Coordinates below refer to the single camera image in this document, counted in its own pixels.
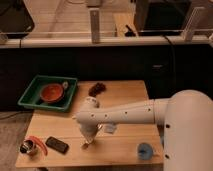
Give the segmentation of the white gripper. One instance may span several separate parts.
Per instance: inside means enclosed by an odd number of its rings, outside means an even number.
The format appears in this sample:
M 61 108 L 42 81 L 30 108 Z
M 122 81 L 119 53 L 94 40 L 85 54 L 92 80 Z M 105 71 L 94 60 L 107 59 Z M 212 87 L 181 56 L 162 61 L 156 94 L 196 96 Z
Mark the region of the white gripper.
M 81 124 L 80 125 L 80 132 L 86 138 L 86 143 L 88 145 L 92 144 L 95 141 L 95 136 L 99 131 L 98 125 L 88 125 L 88 124 Z

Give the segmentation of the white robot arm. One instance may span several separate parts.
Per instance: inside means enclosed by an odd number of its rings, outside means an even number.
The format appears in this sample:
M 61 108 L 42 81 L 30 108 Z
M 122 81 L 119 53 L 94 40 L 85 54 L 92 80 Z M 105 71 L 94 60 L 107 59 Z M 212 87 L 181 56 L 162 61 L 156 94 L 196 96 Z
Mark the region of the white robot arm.
M 196 90 L 169 98 L 101 108 L 94 97 L 76 113 L 80 131 L 93 141 L 100 124 L 164 127 L 164 171 L 213 171 L 213 99 Z

